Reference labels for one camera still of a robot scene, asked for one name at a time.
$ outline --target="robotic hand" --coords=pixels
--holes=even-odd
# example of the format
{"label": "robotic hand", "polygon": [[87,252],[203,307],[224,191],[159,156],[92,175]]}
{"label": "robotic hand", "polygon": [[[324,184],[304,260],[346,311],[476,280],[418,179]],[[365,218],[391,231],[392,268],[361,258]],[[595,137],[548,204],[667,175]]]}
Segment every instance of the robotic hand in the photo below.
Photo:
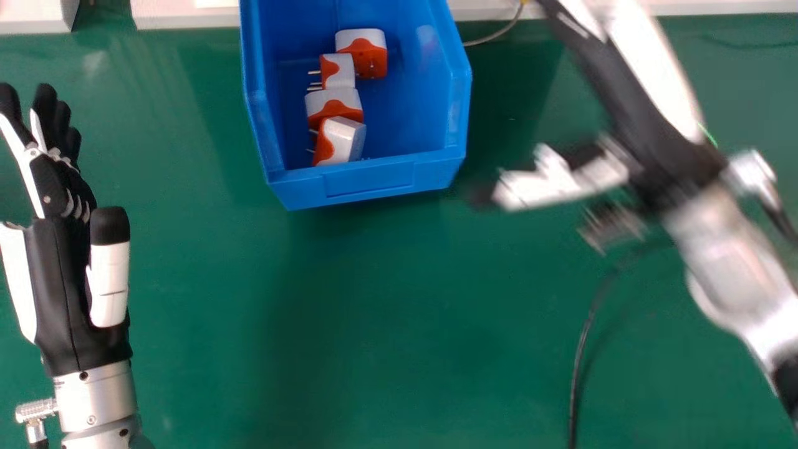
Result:
{"label": "robotic hand", "polygon": [[40,85],[22,122],[17,92],[0,84],[0,131],[36,217],[0,223],[0,251],[23,336],[41,351],[54,398],[17,407],[30,447],[48,447],[43,420],[58,414],[64,449],[152,447],[141,434],[128,341],[130,224],[97,209],[77,166],[81,135],[52,86]]}
{"label": "robotic hand", "polygon": [[609,2],[601,19],[582,0],[538,3],[604,104],[612,129],[562,154],[540,145],[535,169],[501,172],[487,198],[519,211],[627,187],[637,204],[591,210],[582,229],[586,240],[603,250],[639,236],[644,218],[660,220],[685,261],[699,308],[748,346],[798,425],[798,292],[735,198],[755,195],[795,244],[775,174],[756,151],[729,160],[709,143],[674,52],[635,0]]}

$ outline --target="blue container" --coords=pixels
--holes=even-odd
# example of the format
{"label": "blue container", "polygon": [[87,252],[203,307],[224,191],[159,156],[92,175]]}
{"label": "blue container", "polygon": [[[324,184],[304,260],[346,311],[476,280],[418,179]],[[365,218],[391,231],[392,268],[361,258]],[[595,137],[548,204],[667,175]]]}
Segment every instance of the blue container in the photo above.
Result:
{"label": "blue container", "polygon": [[[304,96],[335,33],[385,31],[389,75],[358,79],[363,161],[312,167]],[[242,0],[244,89],[263,171],[286,209],[444,189],[465,158],[471,66],[445,0]]]}

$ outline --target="green table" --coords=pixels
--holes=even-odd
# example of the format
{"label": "green table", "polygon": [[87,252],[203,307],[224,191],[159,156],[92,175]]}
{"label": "green table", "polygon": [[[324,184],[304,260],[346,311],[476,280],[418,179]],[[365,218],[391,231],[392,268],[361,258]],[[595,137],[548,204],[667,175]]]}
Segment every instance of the green table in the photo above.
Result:
{"label": "green table", "polygon": [[[721,145],[756,145],[797,174],[798,46],[781,45],[796,40],[796,17],[666,28]],[[286,213],[263,181],[238,39],[138,33],[116,2],[85,7],[70,35],[0,39],[0,78],[23,98],[40,81],[60,90],[98,199],[132,219],[147,434],[163,449],[563,447],[572,353],[611,262],[576,234],[579,205],[482,215],[460,195],[537,141],[604,126],[561,45],[530,22],[469,51],[469,155],[449,191]],[[798,178],[781,185],[798,213]],[[0,217],[28,223],[5,150],[0,192]],[[24,447],[14,405],[51,386],[7,296],[2,283],[0,447],[10,449]],[[621,281],[596,331],[582,447],[798,442],[745,348],[688,297],[674,251]]]}

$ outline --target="orange and white plug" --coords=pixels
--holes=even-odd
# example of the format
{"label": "orange and white plug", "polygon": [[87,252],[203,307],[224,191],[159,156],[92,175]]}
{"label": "orange and white plug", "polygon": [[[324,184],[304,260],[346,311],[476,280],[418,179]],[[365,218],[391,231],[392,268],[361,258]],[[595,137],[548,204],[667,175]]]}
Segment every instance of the orange and white plug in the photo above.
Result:
{"label": "orange and white plug", "polygon": [[341,30],[335,34],[335,52],[351,54],[355,72],[361,78],[388,76],[388,44],[377,28]]}
{"label": "orange and white plug", "polygon": [[354,89],[354,60],[348,53],[323,54],[318,59],[319,70],[307,74],[321,76],[321,81],[310,83],[308,90]]}
{"label": "orange and white plug", "polygon": [[365,125],[344,117],[322,120],[316,134],[313,166],[338,165],[360,160],[365,144]]}
{"label": "orange and white plug", "polygon": [[363,122],[363,105],[356,89],[324,89],[305,96],[307,123],[310,129],[318,130],[322,120],[344,117]]}

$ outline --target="blurred robotic hand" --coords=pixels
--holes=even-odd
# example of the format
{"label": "blurred robotic hand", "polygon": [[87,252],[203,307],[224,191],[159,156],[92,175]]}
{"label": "blurred robotic hand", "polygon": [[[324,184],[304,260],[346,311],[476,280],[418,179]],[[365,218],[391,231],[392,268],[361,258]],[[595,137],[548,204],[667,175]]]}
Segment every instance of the blurred robotic hand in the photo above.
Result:
{"label": "blurred robotic hand", "polygon": [[36,216],[27,228],[0,223],[0,251],[20,331],[41,351],[54,389],[17,406],[16,420],[32,448],[48,447],[43,421],[55,415],[63,449],[149,448],[130,368],[130,224],[123,208],[97,208],[71,115],[42,84],[29,129],[17,91],[0,84],[0,131]]}

